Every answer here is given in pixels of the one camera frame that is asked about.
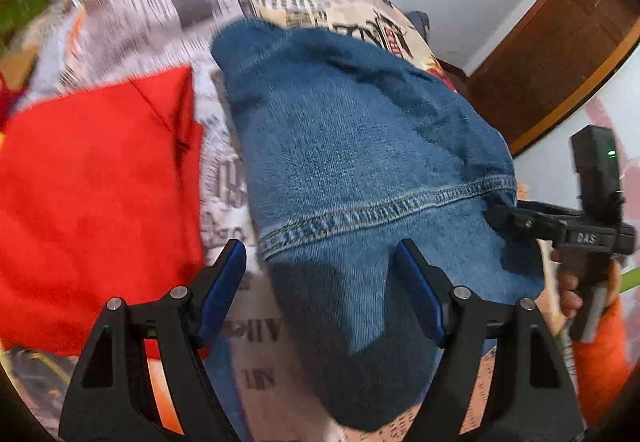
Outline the right hand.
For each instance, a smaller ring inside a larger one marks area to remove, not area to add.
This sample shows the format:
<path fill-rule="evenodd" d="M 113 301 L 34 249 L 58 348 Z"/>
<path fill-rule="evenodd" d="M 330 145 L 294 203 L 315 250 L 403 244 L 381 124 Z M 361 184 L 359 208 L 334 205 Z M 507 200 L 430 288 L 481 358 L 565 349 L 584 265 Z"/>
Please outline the right hand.
<path fill-rule="evenodd" d="M 558 280 L 561 312 L 566 318 L 573 319 L 584 304 L 577 293 L 579 284 L 577 274 L 565 265 L 563 254 L 559 250 L 551 252 L 551 260 L 559 264 L 556 279 Z M 606 295 L 605 307 L 611 307 L 617 300 L 620 292 L 620 277 L 622 277 L 620 261 L 612 259 L 608 266 L 608 294 Z"/>

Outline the orange sleeved right forearm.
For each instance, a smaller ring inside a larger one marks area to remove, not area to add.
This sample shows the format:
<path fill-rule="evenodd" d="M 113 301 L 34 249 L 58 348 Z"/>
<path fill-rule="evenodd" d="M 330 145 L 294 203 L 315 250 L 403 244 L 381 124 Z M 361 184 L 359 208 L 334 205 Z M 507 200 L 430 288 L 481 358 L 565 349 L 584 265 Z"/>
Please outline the orange sleeved right forearm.
<path fill-rule="evenodd" d="M 577 397 L 588 427 L 600 422 L 630 375 L 622 301 L 616 298 L 604 312 L 591 344 L 573 341 Z"/>

